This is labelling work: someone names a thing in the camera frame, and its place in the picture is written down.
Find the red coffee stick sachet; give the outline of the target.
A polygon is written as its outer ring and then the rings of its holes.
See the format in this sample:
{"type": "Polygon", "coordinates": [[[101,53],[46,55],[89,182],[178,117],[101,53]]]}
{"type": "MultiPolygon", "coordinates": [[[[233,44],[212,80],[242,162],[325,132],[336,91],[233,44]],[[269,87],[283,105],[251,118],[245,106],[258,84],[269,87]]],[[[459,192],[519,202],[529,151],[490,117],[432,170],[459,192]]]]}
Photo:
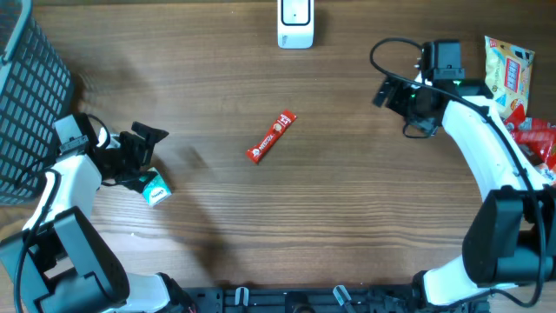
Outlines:
{"type": "Polygon", "coordinates": [[[289,110],[284,110],[272,123],[264,138],[258,144],[246,151],[248,159],[253,163],[258,164],[296,119],[296,114],[289,110]]]}

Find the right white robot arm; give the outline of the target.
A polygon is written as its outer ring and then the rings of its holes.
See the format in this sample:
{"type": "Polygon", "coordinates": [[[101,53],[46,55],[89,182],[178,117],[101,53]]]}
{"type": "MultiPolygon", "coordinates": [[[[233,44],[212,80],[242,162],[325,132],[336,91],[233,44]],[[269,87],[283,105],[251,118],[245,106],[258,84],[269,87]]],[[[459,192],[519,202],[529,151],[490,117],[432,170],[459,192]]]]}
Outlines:
{"type": "Polygon", "coordinates": [[[460,43],[422,43],[414,79],[386,71],[374,104],[402,116],[403,135],[428,139],[444,130],[478,184],[482,204],[454,260],[381,292],[408,311],[449,312],[490,296],[513,298],[532,286],[520,307],[533,307],[555,278],[555,191],[529,163],[500,117],[485,82],[468,79],[460,43]]]}

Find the red candy bag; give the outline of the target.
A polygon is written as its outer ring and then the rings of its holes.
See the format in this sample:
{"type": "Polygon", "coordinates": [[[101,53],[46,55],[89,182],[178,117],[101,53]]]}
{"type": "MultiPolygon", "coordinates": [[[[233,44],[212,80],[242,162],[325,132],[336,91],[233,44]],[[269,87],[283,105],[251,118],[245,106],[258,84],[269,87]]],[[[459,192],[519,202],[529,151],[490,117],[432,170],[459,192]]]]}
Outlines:
{"type": "Polygon", "coordinates": [[[524,144],[549,170],[555,170],[555,125],[546,120],[527,117],[518,105],[504,122],[517,144],[524,144]]]}

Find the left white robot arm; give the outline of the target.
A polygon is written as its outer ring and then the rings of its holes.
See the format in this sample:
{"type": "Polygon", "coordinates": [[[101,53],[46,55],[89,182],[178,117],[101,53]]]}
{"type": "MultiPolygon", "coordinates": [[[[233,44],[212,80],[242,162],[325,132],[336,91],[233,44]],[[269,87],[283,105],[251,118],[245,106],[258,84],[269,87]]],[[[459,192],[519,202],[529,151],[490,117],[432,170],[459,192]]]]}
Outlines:
{"type": "Polygon", "coordinates": [[[60,141],[35,213],[1,242],[17,312],[195,312],[197,306],[164,273],[129,274],[89,220],[101,186],[142,192],[146,170],[166,130],[135,122],[116,137],[98,137],[84,113],[55,123],[60,141]]]}

